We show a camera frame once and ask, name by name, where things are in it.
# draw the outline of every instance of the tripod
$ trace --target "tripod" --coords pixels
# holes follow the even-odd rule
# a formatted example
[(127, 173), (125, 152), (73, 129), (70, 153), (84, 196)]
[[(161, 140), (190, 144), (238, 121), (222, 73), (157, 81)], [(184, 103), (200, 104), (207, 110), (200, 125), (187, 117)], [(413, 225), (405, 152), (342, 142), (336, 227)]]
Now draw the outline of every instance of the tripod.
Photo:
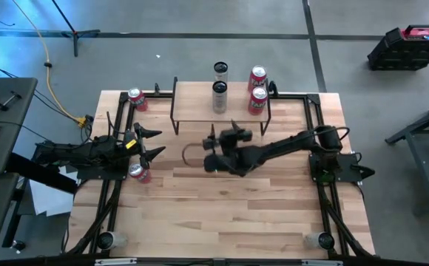
[(55, 5), (55, 7), (57, 7), (60, 15), (64, 18), (68, 27), (70, 27), (70, 29), (72, 30), (71, 32), (63, 31), (63, 32), (61, 32), (61, 34), (67, 38), (73, 37), (73, 54), (75, 55), (75, 57), (78, 57), (78, 39), (81, 38), (85, 34), (95, 33), (97, 35), (101, 31), (100, 30), (84, 30), (84, 31), (80, 31), (80, 32), (75, 31), (75, 29), (73, 29), (71, 23), (68, 21), (67, 17), (64, 15), (64, 13), (61, 11), (58, 4), (55, 2), (55, 0), (52, 0), (52, 2)]

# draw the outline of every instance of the wooden tabletop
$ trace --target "wooden tabletop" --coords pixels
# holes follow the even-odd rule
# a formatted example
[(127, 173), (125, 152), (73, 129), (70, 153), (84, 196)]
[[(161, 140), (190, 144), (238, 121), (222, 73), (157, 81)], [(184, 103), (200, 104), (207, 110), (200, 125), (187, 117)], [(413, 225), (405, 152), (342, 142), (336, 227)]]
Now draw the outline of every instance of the wooden tabletop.
[(231, 119), (238, 122), (266, 122), (267, 105), (260, 115), (251, 115), (247, 111), (251, 99), (247, 86), (247, 82), (228, 82), (226, 112), (216, 114), (212, 104), (213, 82), (179, 81), (175, 90), (173, 119), (180, 122), (229, 122)]
[[(119, 94), (119, 91), (101, 92), (93, 136), (107, 134), (106, 111), (110, 111), (114, 121)], [(325, 124), (344, 126), (339, 95), (320, 94), (320, 99)], [(179, 135), (175, 135), (169, 118), (170, 103), (170, 99), (149, 99), (148, 111), (135, 113), (134, 122), (146, 129), (163, 131), (146, 141), (147, 148), (167, 148), (151, 164), (150, 184), (131, 179), (123, 182), (115, 230), (125, 233), (129, 244), (112, 250), (111, 256), (326, 258), (325, 251), (309, 250), (303, 245), (306, 234), (322, 231), (307, 151), (269, 160), (242, 178), (206, 173), (202, 168), (206, 152), (193, 147), (186, 156), (197, 167), (190, 168), (181, 159), (182, 149), (188, 143), (200, 143), (206, 138), (210, 124), (185, 122), (180, 125)], [(274, 142), (306, 129), (301, 101), (272, 100), (271, 108), (272, 120), (266, 135), (253, 134), (250, 145)], [(258, 123), (240, 125), (259, 133)], [(230, 125), (216, 123), (214, 127), (218, 134)], [(348, 138), (342, 144), (342, 152), (351, 150)], [(101, 183), (90, 180), (76, 194), (67, 249), (76, 244), (93, 222)], [(345, 224), (362, 246), (373, 253), (359, 190), (348, 183), (337, 186)]]

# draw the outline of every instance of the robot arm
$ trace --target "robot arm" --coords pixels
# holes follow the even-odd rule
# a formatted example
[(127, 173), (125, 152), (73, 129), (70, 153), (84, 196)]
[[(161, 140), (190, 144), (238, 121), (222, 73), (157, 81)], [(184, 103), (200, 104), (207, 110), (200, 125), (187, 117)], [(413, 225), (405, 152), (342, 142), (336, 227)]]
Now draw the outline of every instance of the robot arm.
[(95, 137), (94, 141), (81, 145), (57, 144), (50, 141), (37, 143), (33, 160), (38, 164), (68, 164), (75, 168), (101, 167), (118, 168), (126, 163), (126, 159), (141, 156), (143, 168), (149, 168), (151, 162), (165, 146), (146, 150), (143, 139), (157, 136), (162, 131), (152, 131), (134, 124), (134, 132), (124, 132), (124, 140), (113, 136)]
[[(203, 141), (205, 150), (213, 149), (213, 154), (205, 157), (203, 162), (205, 171), (228, 171), (241, 177), (248, 172), (264, 164), (267, 160), (274, 159), (292, 152), (306, 150), (322, 154), (338, 154), (342, 148), (337, 128), (333, 126), (319, 126), (312, 131), (303, 131), (295, 136), (279, 140), (264, 146), (237, 147), (237, 140), (251, 139), (252, 132), (239, 127), (233, 123), (233, 129), (222, 131), (218, 139), (212, 134)], [(237, 132), (242, 131), (247, 137), (238, 137)], [(221, 146), (223, 155), (215, 153), (214, 146)]]

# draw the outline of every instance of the gray floor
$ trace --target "gray floor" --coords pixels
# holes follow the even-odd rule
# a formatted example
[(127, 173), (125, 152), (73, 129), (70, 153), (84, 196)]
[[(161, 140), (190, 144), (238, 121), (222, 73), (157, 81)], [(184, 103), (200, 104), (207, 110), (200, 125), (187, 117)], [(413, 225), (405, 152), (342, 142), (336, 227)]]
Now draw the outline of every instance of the gray floor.
[[(20, 1), (43, 30), (66, 30), (50, 1)], [(301, 0), (59, 0), (78, 30), (140, 33), (296, 33), (306, 34)], [(429, 24), (428, 0), (310, 0), (316, 34), (381, 35), (394, 27)], [(0, 18), (15, 29), (32, 29), (12, 2), (0, 0)], [(211, 80), (215, 61), (229, 64), (230, 80), (244, 81), (254, 64), (267, 67), (280, 90), (318, 92), (308, 40), (88, 39), (80, 56), (64, 38), (46, 39), (54, 64), (52, 84), (74, 114), (94, 114), (102, 89), (132, 86), (171, 89), (180, 80)], [(426, 200), (406, 143), (383, 139), (429, 108), (429, 66), (418, 72), (371, 72), (366, 55), (375, 41), (318, 41), (328, 92), (338, 92), (354, 150), (376, 169), (365, 181), (365, 204), (378, 255), (429, 262), (429, 215), (411, 210)], [(0, 37), (0, 67), (44, 85), (44, 51), (37, 38)], [(55, 142), (76, 143), (79, 131), (64, 117), (33, 101), (25, 125)], [(23, 130), (16, 152), (29, 157), (41, 140)], [(20, 255), (0, 248), (0, 259), (59, 252), (66, 216), (22, 221)]]

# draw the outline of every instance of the red soda can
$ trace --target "red soda can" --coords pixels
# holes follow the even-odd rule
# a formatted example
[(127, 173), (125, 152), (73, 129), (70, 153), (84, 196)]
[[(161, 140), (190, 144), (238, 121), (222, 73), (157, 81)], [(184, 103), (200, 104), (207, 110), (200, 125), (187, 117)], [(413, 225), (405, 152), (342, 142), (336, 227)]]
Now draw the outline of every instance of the red soda can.
[(252, 92), (254, 88), (264, 86), (266, 84), (267, 72), (264, 66), (254, 66), (249, 76), (247, 90)]
[(139, 88), (132, 88), (127, 94), (131, 103), (135, 105), (136, 110), (139, 112), (144, 112), (147, 110), (147, 99), (144, 97), (143, 92)]
[(147, 184), (152, 179), (150, 171), (148, 169), (142, 168), (138, 163), (133, 163), (129, 167), (129, 176), (135, 178), (137, 181)]
[(260, 115), (264, 111), (267, 102), (267, 91), (263, 87), (252, 90), (251, 100), (249, 100), (248, 110), (251, 115)]

